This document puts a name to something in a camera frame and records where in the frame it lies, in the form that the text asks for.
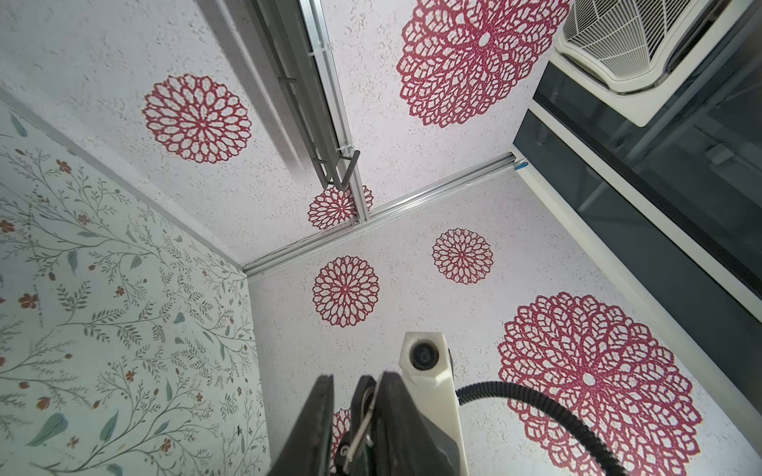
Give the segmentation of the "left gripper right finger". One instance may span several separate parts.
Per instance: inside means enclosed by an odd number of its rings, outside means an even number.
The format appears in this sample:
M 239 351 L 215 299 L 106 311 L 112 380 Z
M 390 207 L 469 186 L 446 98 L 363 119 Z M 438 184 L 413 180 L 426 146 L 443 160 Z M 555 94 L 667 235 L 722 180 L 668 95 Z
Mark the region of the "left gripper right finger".
M 456 475 L 399 374 L 382 375 L 371 422 L 371 475 Z

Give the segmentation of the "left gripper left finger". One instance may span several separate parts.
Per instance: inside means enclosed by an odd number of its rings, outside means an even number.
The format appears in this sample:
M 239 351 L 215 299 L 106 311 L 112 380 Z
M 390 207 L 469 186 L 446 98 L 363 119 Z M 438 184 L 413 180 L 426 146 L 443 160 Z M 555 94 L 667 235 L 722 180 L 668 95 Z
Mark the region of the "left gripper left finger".
M 269 471 L 270 476 L 329 475 L 334 402 L 333 376 L 319 376 Z

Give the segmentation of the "small metal key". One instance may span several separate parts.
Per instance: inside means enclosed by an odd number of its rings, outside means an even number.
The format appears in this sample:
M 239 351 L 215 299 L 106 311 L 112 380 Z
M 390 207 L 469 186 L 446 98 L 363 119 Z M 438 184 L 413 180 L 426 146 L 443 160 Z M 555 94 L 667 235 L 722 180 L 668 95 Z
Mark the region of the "small metal key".
M 376 406 L 377 392 L 378 387 L 373 387 L 369 388 L 363 394 L 362 406 L 360 407 L 362 416 L 360 425 L 352 437 L 349 447 L 341 448 L 341 455 L 344 457 L 344 462 L 343 466 L 341 466 L 341 469 L 345 474 L 349 474 L 350 466 L 355 460 L 355 456 L 357 455 L 357 452 L 359 452 L 359 448 L 363 444 L 367 444 L 370 447 L 373 446 L 373 442 L 370 439 L 368 432 Z

